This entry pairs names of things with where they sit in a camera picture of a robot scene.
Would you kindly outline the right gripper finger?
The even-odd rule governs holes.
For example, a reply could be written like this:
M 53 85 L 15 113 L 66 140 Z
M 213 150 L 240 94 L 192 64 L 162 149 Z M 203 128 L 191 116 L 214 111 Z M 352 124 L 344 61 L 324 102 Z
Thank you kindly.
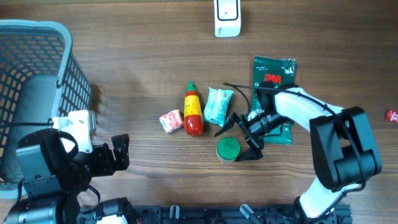
M 262 149 L 261 148 L 249 148 L 240 154 L 235 161 L 246 161 L 246 160 L 259 160 L 263 157 Z
M 224 125 L 221 127 L 221 129 L 215 134 L 215 137 L 227 132 L 229 129 L 231 129 L 235 123 L 239 121 L 239 117 L 235 112 L 232 112 L 226 119 Z

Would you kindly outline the green 3M gloves package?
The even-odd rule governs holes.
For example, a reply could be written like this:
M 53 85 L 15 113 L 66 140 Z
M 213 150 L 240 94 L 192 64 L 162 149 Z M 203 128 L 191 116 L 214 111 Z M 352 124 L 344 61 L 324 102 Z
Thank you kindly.
M 261 56 L 254 57 L 252 85 L 259 86 L 262 82 L 272 82 L 275 88 L 294 83 L 296 59 L 274 59 Z M 284 123 L 273 129 L 264 137 L 269 144 L 293 144 L 291 122 Z

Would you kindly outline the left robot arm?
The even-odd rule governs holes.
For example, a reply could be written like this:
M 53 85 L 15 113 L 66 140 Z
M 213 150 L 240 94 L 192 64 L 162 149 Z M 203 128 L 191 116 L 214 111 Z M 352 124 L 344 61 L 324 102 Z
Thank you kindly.
M 17 158 L 24 178 L 18 198 L 5 223 L 135 223 L 139 215 L 127 198 L 98 201 L 94 207 L 82 208 L 77 196 L 91 190 L 93 177 L 113 175 L 129 166 L 129 136 L 111 138 L 107 144 L 94 146 L 92 152 L 81 152 L 76 139 L 57 129 L 43 129 L 28 134 L 18 142 Z

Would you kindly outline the red sauce bottle green cap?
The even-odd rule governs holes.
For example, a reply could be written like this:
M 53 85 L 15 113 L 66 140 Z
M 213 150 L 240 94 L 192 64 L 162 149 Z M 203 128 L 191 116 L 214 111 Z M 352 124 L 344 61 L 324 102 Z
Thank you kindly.
M 203 116 L 201 112 L 198 90 L 192 81 L 185 89 L 184 99 L 184 129 L 190 136 L 201 136 L 204 132 Z

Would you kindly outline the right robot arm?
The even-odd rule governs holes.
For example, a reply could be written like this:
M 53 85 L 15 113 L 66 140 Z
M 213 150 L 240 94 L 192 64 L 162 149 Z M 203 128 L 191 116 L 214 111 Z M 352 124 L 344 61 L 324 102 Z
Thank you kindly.
M 325 103 L 296 84 L 275 87 L 272 82 L 252 86 L 261 112 L 254 117 L 231 113 L 217 135 L 238 124 L 249 149 L 237 161 L 262 158 L 264 137 L 281 124 L 293 121 L 310 133 L 316 178 L 288 211 L 273 206 L 264 212 L 264 223 L 342 223 L 338 203 L 382 170 L 382 160 L 365 111 Z

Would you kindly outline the small red snack bar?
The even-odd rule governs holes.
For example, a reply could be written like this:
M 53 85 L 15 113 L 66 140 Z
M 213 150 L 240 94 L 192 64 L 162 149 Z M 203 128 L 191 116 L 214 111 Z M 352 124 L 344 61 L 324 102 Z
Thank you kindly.
M 385 120 L 398 123 L 398 112 L 395 110 L 387 110 Z

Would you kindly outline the red white snack packet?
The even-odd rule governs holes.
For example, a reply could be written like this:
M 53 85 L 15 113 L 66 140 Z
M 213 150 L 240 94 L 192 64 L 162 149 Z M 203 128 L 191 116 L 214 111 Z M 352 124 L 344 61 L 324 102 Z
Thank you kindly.
M 162 115 L 159 121 L 166 133 L 171 133 L 183 127 L 183 118 L 180 110 L 173 110 Z

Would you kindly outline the mint green white pouch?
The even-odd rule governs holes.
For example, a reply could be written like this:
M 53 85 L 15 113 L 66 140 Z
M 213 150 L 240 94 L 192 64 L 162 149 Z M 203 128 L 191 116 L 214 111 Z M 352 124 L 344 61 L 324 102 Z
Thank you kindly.
M 208 101 L 204 109 L 204 121 L 223 126 L 233 93 L 233 90 L 209 87 Z

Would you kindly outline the green lid jar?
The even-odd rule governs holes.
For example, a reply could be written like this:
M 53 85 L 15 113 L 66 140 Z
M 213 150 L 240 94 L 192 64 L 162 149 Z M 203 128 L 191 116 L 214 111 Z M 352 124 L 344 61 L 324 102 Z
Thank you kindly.
M 226 137 L 219 141 L 216 148 L 217 158 L 221 162 L 234 162 L 240 155 L 241 147 L 239 141 L 232 137 Z

